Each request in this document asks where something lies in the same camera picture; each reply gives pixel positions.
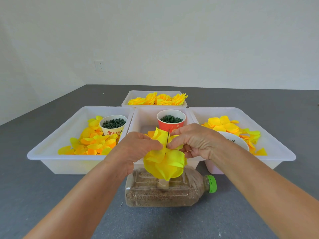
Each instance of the table surface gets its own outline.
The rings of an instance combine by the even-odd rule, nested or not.
[[[296,154],[275,170],[319,199],[319,91],[85,85],[0,126],[0,238],[22,238],[83,177],[55,175],[26,154],[81,107],[121,106],[130,90],[179,90],[189,107],[240,108]],[[197,170],[209,174],[204,162]],[[215,177],[217,193],[180,208],[128,207],[124,180],[93,238],[276,238],[228,178]]]

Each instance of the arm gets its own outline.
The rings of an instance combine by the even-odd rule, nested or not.
[[[157,140],[130,132],[109,155],[84,176],[25,238],[91,238],[124,178]]]
[[[179,128],[168,145],[210,159],[280,238],[318,238],[319,201],[221,134],[198,124]]]

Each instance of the bottle cap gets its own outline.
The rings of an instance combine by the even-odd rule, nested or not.
[[[210,186],[209,192],[210,193],[215,193],[216,190],[217,190],[217,183],[216,183],[216,180],[215,180],[214,176],[213,175],[206,175],[206,177],[207,177],[207,179],[209,181],[209,186]]]

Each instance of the plastic bottle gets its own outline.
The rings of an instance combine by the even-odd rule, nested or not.
[[[135,169],[127,177],[125,201],[132,207],[191,206],[204,192],[217,190],[212,175],[201,176],[193,167],[185,166],[180,177],[171,178],[167,187],[148,173],[145,168]]]

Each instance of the wall outlet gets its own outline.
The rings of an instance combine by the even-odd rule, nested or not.
[[[103,60],[94,60],[96,71],[106,71]]]

